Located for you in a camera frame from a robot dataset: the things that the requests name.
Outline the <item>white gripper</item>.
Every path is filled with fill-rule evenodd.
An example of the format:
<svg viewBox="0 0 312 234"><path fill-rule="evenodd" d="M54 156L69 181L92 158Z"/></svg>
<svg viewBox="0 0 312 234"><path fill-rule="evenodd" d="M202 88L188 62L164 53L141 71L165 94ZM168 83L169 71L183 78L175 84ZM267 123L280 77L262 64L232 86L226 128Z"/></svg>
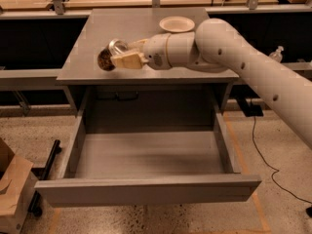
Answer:
<svg viewBox="0 0 312 234"><path fill-rule="evenodd" d="M166 54L166 45L170 34L157 34L147 40L140 39L128 44L130 50L125 53L112 56L110 59L117 68L142 69L145 64L155 70L167 70L170 68Z"/></svg>

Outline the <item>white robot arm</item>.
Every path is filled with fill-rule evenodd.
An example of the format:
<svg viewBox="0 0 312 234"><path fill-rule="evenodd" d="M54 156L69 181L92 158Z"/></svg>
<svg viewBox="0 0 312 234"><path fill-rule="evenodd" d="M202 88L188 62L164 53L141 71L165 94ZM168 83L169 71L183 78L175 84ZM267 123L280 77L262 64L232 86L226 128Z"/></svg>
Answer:
<svg viewBox="0 0 312 234"><path fill-rule="evenodd" d="M206 19L194 31L157 34L131 44L117 41L108 50L116 67L230 69L312 146L312 82L255 49L222 19Z"/></svg>

